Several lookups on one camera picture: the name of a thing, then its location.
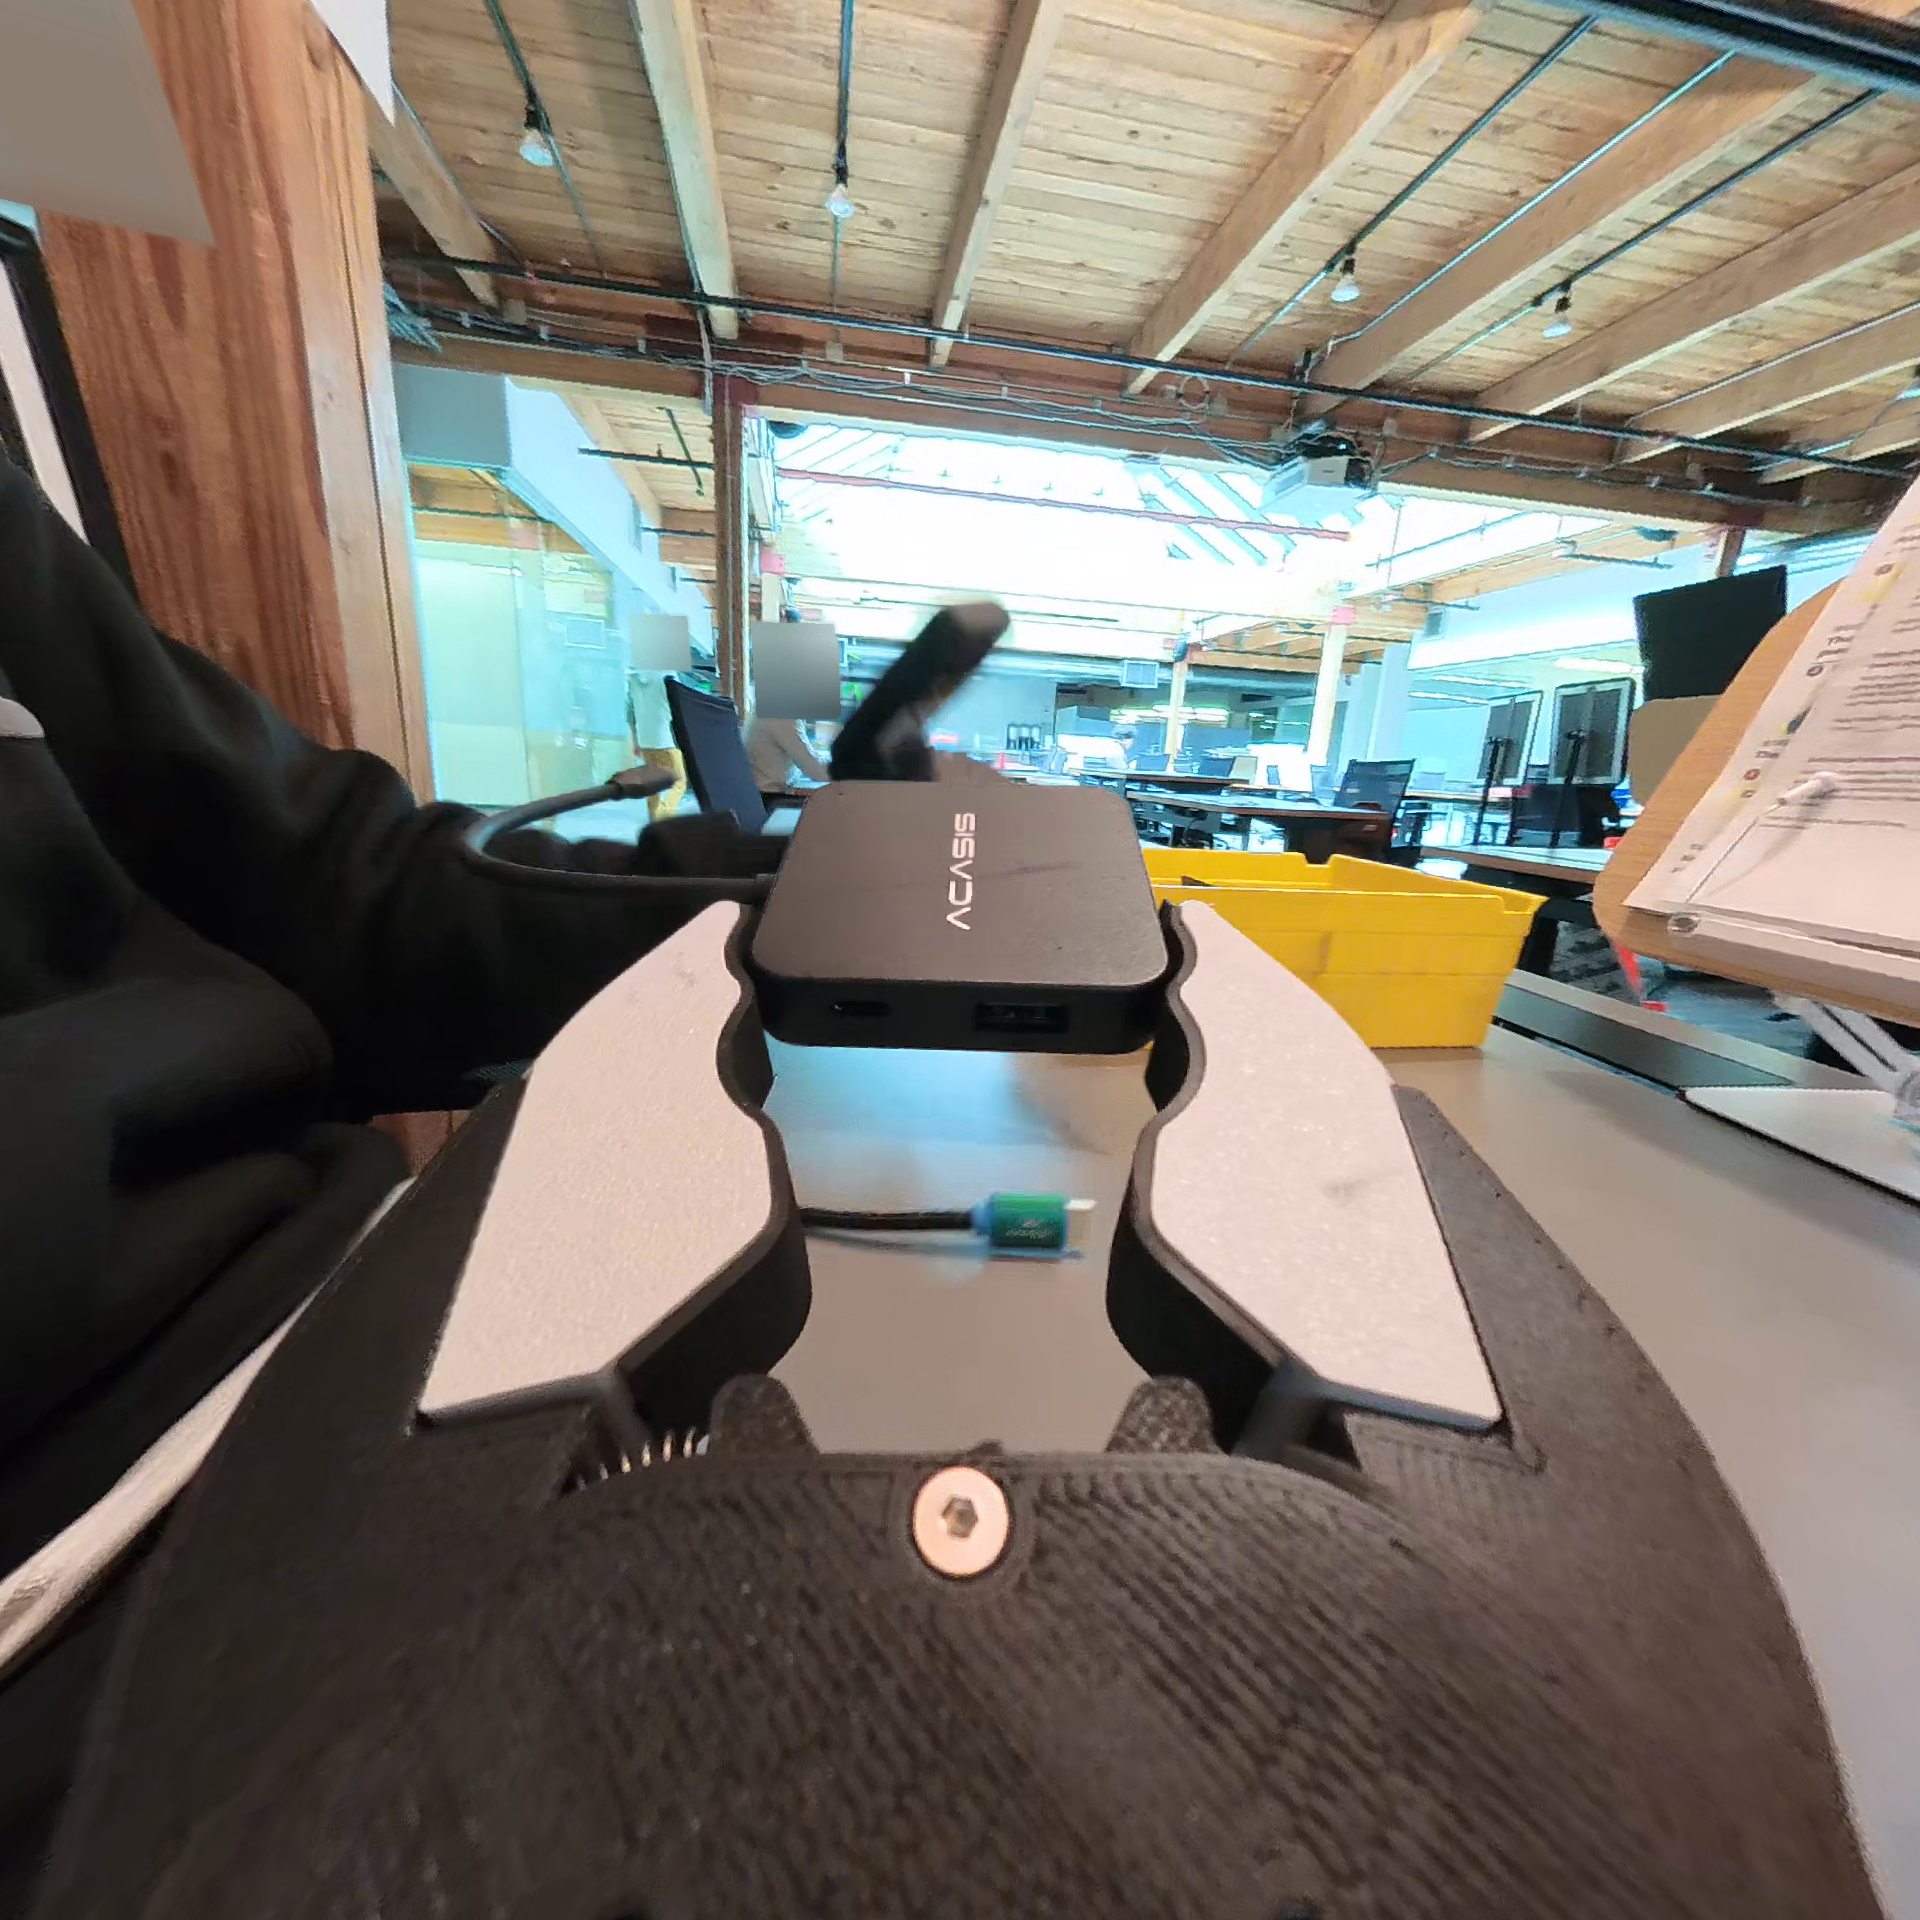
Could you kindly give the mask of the wooden post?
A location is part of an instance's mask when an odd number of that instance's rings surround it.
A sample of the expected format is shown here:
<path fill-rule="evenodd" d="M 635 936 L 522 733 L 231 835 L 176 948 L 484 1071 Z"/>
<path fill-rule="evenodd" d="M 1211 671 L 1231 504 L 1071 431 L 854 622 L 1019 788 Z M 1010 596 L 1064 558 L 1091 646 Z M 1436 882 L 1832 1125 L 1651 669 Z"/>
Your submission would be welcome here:
<path fill-rule="evenodd" d="M 312 5 L 134 5 L 211 245 L 41 248 L 154 624 L 432 792 L 370 98 Z"/>

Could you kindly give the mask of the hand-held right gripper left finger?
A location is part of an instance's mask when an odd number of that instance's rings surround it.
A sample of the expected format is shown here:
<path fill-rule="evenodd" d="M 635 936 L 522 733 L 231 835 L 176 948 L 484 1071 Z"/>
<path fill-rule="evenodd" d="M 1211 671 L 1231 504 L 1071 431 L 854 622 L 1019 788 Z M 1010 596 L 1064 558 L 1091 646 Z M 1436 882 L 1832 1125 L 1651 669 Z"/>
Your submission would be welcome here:
<path fill-rule="evenodd" d="M 520 1083 L 419 1411 L 586 1403 L 708 1422 L 809 1316 L 809 1260 L 745 970 L 719 903 L 603 987 Z"/>

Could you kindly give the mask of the large black monitor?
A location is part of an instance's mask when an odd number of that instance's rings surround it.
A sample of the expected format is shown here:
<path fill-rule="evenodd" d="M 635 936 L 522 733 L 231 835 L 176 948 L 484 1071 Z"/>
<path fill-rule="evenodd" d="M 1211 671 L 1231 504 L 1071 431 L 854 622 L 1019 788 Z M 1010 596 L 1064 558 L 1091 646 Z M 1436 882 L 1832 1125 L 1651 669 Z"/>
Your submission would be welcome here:
<path fill-rule="evenodd" d="M 1634 596 L 1641 702 L 1716 699 L 1788 612 L 1788 567 Z"/>

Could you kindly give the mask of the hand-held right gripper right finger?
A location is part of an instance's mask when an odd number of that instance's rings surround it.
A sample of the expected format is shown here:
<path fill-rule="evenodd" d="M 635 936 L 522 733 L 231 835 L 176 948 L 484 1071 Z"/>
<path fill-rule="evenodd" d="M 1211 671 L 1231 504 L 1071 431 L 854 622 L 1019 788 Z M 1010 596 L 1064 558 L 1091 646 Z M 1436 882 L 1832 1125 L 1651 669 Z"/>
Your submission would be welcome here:
<path fill-rule="evenodd" d="M 1505 1405 L 1392 1074 L 1207 903 L 1161 912 L 1154 1114 L 1116 1215 L 1107 1308 L 1211 1429 L 1369 1413 L 1497 1429 Z"/>

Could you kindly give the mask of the yellow plastic bin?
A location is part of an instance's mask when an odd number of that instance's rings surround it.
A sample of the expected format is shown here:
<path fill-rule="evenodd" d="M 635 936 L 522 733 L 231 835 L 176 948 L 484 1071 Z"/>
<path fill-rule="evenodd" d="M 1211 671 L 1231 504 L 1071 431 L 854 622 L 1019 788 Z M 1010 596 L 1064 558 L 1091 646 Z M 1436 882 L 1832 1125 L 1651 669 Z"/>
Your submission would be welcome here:
<path fill-rule="evenodd" d="M 1214 907 L 1372 1050 L 1478 1050 L 1545 904 L 1334 855 L 1145 848 L 1159 900 Z"/>

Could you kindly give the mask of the plain white paper sheet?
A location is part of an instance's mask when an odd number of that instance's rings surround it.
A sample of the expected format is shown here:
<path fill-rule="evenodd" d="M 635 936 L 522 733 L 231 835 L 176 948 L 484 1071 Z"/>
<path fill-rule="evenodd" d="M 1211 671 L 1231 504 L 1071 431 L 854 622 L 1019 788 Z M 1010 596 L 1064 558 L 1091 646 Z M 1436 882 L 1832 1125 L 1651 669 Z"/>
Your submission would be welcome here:
<path fill-rule="evenodd" d="M 211 247 L 199 183 L 131 2 L 3 5 L 3 199 Z"/>

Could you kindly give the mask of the wooden document stand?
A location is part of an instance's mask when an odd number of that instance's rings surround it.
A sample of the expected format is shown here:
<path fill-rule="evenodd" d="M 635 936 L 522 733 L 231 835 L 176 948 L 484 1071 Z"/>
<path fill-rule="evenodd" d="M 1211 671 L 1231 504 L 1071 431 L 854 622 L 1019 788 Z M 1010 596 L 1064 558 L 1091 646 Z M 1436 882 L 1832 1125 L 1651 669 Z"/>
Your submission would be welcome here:
<path fill-rule="evenodd" d="M 1688 1093 L 1689 1104 L 1814 1162 L 1916 1198 L 1916 1052 L 1898 1043 L 1891 1029 L 1918 1021 L 1918 955 L 1914 983 L 1824 966 L 1803 974 L 1769 952 L 1679 941 L 1656 917 L 1626 904 L 1626 896 L 1666 853 L 1834 589 L 1785 615 L 1719 694 L 1611 855 L 1595 910 L 1606 932 L 1630 952 L 1764 987 L 1782 1011 L 1808 1023 L 1857 1074 L 1851 1087 L 1694 1087 Z"/>

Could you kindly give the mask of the dark blurred object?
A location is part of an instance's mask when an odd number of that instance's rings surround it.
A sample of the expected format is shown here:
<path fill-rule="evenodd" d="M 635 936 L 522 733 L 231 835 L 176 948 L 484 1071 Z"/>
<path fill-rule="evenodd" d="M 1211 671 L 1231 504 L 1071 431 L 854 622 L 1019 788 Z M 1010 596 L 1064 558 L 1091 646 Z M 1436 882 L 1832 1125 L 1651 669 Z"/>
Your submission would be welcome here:
<path fill-rule="evenodd" d="M 929 720 L 972 680 L 1010 624 L 1006 608 L 994 600 L 938 608 L 840 730 L 831 779 L 946 779 L 950 755 L 929 743 Z"/>

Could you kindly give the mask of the ceiling projector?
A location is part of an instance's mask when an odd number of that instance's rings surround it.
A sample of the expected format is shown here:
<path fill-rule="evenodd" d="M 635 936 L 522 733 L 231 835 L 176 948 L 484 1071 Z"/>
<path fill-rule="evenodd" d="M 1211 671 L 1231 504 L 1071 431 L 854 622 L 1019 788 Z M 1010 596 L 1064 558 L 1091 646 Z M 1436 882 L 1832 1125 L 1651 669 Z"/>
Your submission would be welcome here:
<path fill-rule="evenodd" d="M 1374 492 L 1369 453 L 1351 435 L 1315 430 L 1278 447 L 1259 487 L 1259 510 L 1315 516 L 1343 512 Z"/>

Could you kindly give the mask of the black braided cable green plugs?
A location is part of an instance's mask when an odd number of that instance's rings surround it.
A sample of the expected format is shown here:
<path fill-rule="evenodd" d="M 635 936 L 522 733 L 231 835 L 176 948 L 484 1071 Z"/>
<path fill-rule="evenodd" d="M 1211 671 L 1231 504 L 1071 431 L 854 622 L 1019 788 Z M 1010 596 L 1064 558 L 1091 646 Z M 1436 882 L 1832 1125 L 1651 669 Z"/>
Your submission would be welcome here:
<path fill-rule="evenodd" d="M 806 1207 L 801 1222 L 809 1234 L 967 1242 L 993 1258 L 1059 1262 L 1087 1248 L 1096 1211 L 1097 1203 L 1084 1195 L 994 1191 L 964 1207 Z"/>

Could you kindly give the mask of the clipboard with papers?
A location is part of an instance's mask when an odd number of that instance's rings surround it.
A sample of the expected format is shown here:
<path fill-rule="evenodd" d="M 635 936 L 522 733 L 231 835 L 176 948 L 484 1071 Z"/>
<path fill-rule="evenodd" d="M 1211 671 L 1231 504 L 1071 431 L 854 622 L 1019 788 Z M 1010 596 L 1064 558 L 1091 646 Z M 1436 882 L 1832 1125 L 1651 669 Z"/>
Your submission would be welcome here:
<path fill-rule="evenodd" d="M 1916 981 L 1918 488 L 1626 896 L 1691 947 Z"/>

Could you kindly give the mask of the black framed board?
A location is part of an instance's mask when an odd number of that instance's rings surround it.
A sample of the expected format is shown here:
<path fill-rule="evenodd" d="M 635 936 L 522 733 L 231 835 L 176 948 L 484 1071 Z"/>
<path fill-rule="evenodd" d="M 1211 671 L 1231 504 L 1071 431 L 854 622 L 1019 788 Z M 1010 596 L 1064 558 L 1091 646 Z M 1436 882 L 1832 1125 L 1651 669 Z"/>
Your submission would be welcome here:
<path fill-rule="evenodd" d="M 33 215 L 3 205 L 3 444 L 58 515 L 136 588 Z"/>

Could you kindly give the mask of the black hub box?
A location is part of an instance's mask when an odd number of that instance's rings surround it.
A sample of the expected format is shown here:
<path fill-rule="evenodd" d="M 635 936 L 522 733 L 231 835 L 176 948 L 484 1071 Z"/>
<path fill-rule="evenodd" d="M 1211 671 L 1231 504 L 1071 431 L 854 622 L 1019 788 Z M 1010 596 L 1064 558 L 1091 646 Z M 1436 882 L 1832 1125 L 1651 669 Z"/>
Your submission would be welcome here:
<path fill-rule="evenodd" d="M 803 807 L 748 965 L 791 1047 L 1110 1055 L 1153 1040 L 1169 947 L 1112 790 L 840 782 Z"/>

